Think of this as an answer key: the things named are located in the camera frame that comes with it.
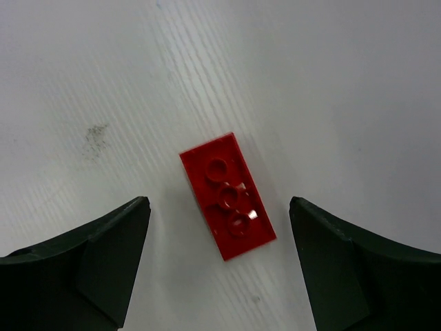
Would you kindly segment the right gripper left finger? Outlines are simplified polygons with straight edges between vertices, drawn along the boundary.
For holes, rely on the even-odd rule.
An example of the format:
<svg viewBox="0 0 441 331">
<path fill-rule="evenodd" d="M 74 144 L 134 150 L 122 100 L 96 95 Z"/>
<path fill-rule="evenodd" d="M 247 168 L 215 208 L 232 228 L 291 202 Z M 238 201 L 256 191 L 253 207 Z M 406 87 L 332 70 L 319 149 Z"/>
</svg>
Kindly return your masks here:
<svg viewBox="0 0 441 331">
<path fill-rule="evenodd" d="M 137 197 L 1 258 L 2 330 L 120 330 L 151 214 Z"/>
</svg>

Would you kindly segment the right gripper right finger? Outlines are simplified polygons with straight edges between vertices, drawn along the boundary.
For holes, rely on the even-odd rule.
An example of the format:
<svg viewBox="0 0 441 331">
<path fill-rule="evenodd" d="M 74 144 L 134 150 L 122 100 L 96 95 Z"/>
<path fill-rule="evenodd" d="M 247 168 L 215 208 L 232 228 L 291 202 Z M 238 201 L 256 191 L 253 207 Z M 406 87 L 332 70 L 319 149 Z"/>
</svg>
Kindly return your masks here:
<svg viewBox="0 0 441 331">
<path fill-rule="evenodd" d="M 317 330 L 439 330 L 440 255 L 293 197 L 291 228 Z"/>
</svg>

